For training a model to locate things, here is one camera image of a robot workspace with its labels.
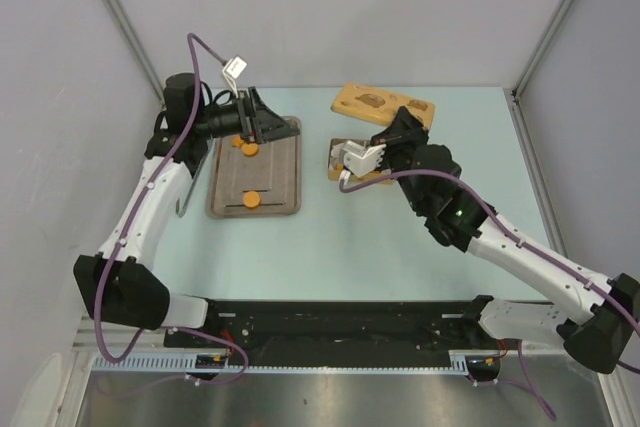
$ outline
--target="orange disc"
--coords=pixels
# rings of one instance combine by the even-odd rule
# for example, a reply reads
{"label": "orange disc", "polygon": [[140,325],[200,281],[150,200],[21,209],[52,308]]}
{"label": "orange disc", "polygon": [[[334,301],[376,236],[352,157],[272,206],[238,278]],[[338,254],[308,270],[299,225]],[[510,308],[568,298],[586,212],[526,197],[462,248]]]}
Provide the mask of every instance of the orange disc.
{"label": "orange disc", "polygon": [[243,144],[241,148],[242,148],[242,153],[247,157],[253,157],[260,150],[260,147],[258,147],[258,144]]}
{"label": "orange disc", "polygon": [[231,139],[231,145],[234,147],[242,147],[244,145],[244,140],[239,135],[234,135],[233,139]]}
{"label": "orange disc", "polygon": [[242,196],[242,203],[247,209],[255,209],[260,205],[260,194],[255,190],[245,192]]}

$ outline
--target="purple cable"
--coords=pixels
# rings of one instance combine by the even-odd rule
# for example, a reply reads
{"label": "purple cable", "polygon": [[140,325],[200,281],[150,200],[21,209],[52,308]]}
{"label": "purple cable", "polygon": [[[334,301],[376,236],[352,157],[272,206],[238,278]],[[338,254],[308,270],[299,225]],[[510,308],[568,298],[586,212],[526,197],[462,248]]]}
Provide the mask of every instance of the purple cable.
{"label": "purple cable", "polygon": [[[511,232],[500,221],[500,219],[498,219],[498,216],[493,213],[493,211],[491,210],[489,205],[482,199],[482,197],[480,197],[480,195],[478,195],[478,193],[475,190],[473,190],[471,188],[470,185],[468,185],[466,182],[464,182],[463,180],[460,180],[459,178],[457,178],[457,177],[455,177],[453,175],[447,174],[445,172],[440,172],[439,170],[429,170],[429,169],[403,170],[403,171],[400,171],[400,172],[393,172],[391,174],[380,175],[380,176],[376,177],[375,179],[371,179],[371,180],[367,180],[367,181],[361,182],[359,184],[355,184],[352,187],[345,187],[344,186],[344,181],[341,180],[340,183],[339,183],[339,186],[340,186],[340,191],[341,192],[350,193],[350,192],[355,192],[356,190],[364,189],[365,187],[368,187],[369,185],[377,184],[378,182],[382,182],[384,180],[399,179],[399,178],[402,178],[402,177],[411,177],[413,175],[424,175],[424,176],[427,176],[427,177],[439,177],[441,179],[449,180],[449,181],[459,185],[464,190],[466,190],[471,195],[471,197],[474,198],[474,200],[476,202],[478,202],[480,207],[482,207],[482,210],[485,211],[485,213],[496,224],[496,226],[498,226],[498,229],[500,229],[500,231],[504,235],[506,235],[509,239],[511,239],[513,242],[515,242],[517,244],[520,242],[520,237],[518,237],[516,234]],[[531,245],[528,242],[522,242],[521,245],[522,245],[522,247],[524,247],[528,251],[533,252],[534,254],[536,254],[538,257],[546,260],[547,262],[549,262],[552,265],[555,265],[560,270],[562,270],[563,272],[569,274],[570,276],[572,276],[573,278],[575,278],[579,282],[582,282],[585,286],[590,283],[589,279],[587,279],[584,275],[582,275],[579,272],[573,270],[571,267],[566,265],[564,262],[552,257],[551,255],[547,254],[543,250],[540,250],[535,245]],[[625,318],[625,320],[627,322],[629,322],[631,327],[633,327],[633,330],[635,330],[636,334],[640,337],[640,324],[638,324],[636,319],[634,319],[633,316],[629,312],[627,312],[627,310],[622,306],[622,304],[620,304],[620,302],[618,302],[611,295],[609,295],[607,292],[605,292],[604,290],[602,290],[600,287],[598,287],[595,284],[591,284],[589,286],[589,289],[593,290],[596,294],[598,294],[604,300],[609,302],[620,313],[620,315],[622,315]],[[628,364],[624,364],[624,363],[620,363],[620,362],[618,362],[618,365],[630,370],[631,372],[640,373],[640,369],[638,369],[637,367],[632,367],[632,366],[630,366]]]}
{"label": "purple cable", "polygon": [[151,382],[151,383],[149,383],[147,385],[144,385],[143,387],[140,387],[139,389],[132,390],[130,392],[125,392],[123,394],[112,394],[110,392],[106,392],[102,387],[100,387],[100,379],[98,379],[96,381],[96,390],[98,392],[100,392],[102,395],[105,395],[105,396],[110,397],[112,399],[125,399],[127,397],[133,397],[134,395],[141,394],[142,392],[145,392],[145,391],[155,387],[156,385],[164,384],[165,382],[169,382],[169,381],[172,381],[172,380],[185,379],[185,375],[187,376],[186,378],[193,379],[194,382],[200,382],[201,384],[223,385],[223,384],[229,384],[229,383],[233,382],[234,380],[236,380],[238,377],[243,375],[245,373],[245,371],[247,370],[247,368],[249,367],[249,356],[244,351],[244,349],[242,347],[240,347],[238,344],[236,344],[234,342],[230,342],[230,341],[225,340],[225,339],[221,339],[219,337],[214,337],[213,335],[209,335],[209,334],[205,334],[203,332],[199,332],[197,330],[187,329],[185,327],[178,327],[177,329],[180,332],[184,332],[184,333],[190,334],[190,335],[197,335],[197,336],[202,337],[204,339],[211,340],[213,342],[218,342],[218,343],[220,343],[222,345],[225,345],[225,346],[227,346],[227,347],[229,347],[231,349],[234,349],[234,350],[238,351],[240,353],[240,355],[242,356],[242,360],[243,360],[242,368],[238,372],[234,373],[232,376],[226,377],[224,379],[217,379],[216,378],[216,379],[213,379],[213,380],[204,380],[204,379],[191,377],[191,376],[189,376],[189,374],[168,375],[168,376],[162,377],[161,379],[158,379],[158,380],[156,380],[154,382]]}
{"label": "purple cable", "polygon": [[[187,43],[189,44],[189,52],[191,53],[191,61],[193,63],[193,74],[195,77],[194,85],[200,86],[200,67],[198,65],[198,58],[196,56],[194,41],[200,44],[207,52],[209,52],[213,57],[216,58],[216,60],[218,60],[223,65],[225,61],[215,51],[213,51],[211,47],[205,44],[202,41],[202,39],[200,39],[200,37],[198,37],[194,33],[189,33],[187,35]],[[162,159],[162,161],[160,162],[156,170],[154,170],[151,176],[149,177],[149,181],[147,185],[153,184],[153,182],[155,182],[155,180],[158,178],[158,176],[164,170],[167,164],[171,161],[174,154],[180,148],[185,138],[189,134],[189,131],[191,130],[191,127],[193,126],[193,122],[195,121],[196,115],[198,113],[198,105],[200,103],[201,90],[202,90],[201,88],[194,89],[193,105],[191,107],[191,114],[189,115],[189,119],[187,120],[187,123],[185,124],[184,129],[182,130],[182,132],[176,139],[175,143],[173,144],[173,147],[171,147],[167,155]],[[131,211],[129,212],[129,215],[127,216],[124,222],[124,225],[122,227],[122,232],[120,232],[120,237],[118,238],[118,242],[116,242],[116,244],[114,245],[113,251],[111,251],[111,255],[107,260],[104,270],[102,271],[102,276],[98,281],[98,288],[96,290],[96,300],[93,305],[93,326],[96,332],[96,343],[98,344],[98,350],[100,351],[100,354],[102,354],[102,356],[106,360],[114,364],[122,362],[124,359],[127,358],[127,356],[133,350],[133,347],[135,346],[136,342],[138,341],[138,338],[142,334],[143,329],[140,329],[135,333],[135,335],[131,339],[131,342],[129,343],[127,348],[124,350],[122,355],[120,355],[119,357],[114,357],[113,355],[111,355],[111,353],[107,349],[107,344],[104,340],[104,333],[102,331],[102,299],[104,297],[104,290],[107,285],[107,279],[109,278],[109,273],[111,272],[111,269],[113,268],[113,264],[116,260],[116,257],[120,252],[120,249],[122,248],[121,242],[126,243],[126,238],[127,238],[127,234],[129,233],[129,229],[131,228],[131,225],[133,224],[133,221],[135,220],[136,215],[140,210],[140,207],[142,206],[142,203],[144,202],[144,199],[146,198],[149,190],[150,190],[149,187],[145,186],[140,192],[140,194],[138,195],[138,198],[136,199],[135,203],[133,204],[133,207],[131,208]]]}
{"label": "purple cable", "polygon": [[[528,392],[529,394],[535,396],[535,393],[533,392],[533,390],[531,390],[530,386],[528,386],[527,384],[524,384],[522,382],[518,382],[517,380],[497,379],[497,382],[493,382],[491,380],[489,380],[487,382],[478,382],[471,375],[469,375],[469,379],[471,381],[473,381],[473,383],[474,383],[473,385],[474,386],[478,386],[478,387],[494,387],[496,385],[511,385],[513,387],[517,387],[519,389],[522,389],[525,392]],[[547,402],[543,397],[540,397],[538,399],[538,402],[540,403],[540,407],[542,407],[542,410],[544,411],[546,416],[549,417],[549,419],[551,421],[555,422],[558,419],[558,416],[556,415],[555,410],[553,410],[553,407],[551,407],[551,405],[549,405],[549,402]]]}
{"label": "purple cable", "polygon": [[522,368],[522,373],[524,374],[524,378],[527,380],[527,384],[529,384],[529,389],[531,389],[531,393],[535,396],[536,400],[540,404],[540,407],[542,408],[542,410],[544,410],[544,413],[547,414],[547,417],[549,417],[551,420],[555,422],[558,419],[558,417],[556,416],[556,413],[551,408],[549,403],[546,400],[544,400],[544,397],[542,397],[542,394],[540,393],[538,388],[531,381],[531,377],[529,376],[529,370],[527,369],[527,366],[524,363],[524,355],[522,354],[522,340],[518,341],[518,360],[520,361],[520,367]]}
{"label": "purple cable", "polygon": [[634,367],[633,365],[629,365],[626,362],[623,362],[621,360],[618,361],[618,365],[620,367],[622,367],[623,369],[628,370],[629,372],[633,373],[633,374],[640,374],[640,369],[637,367]]}

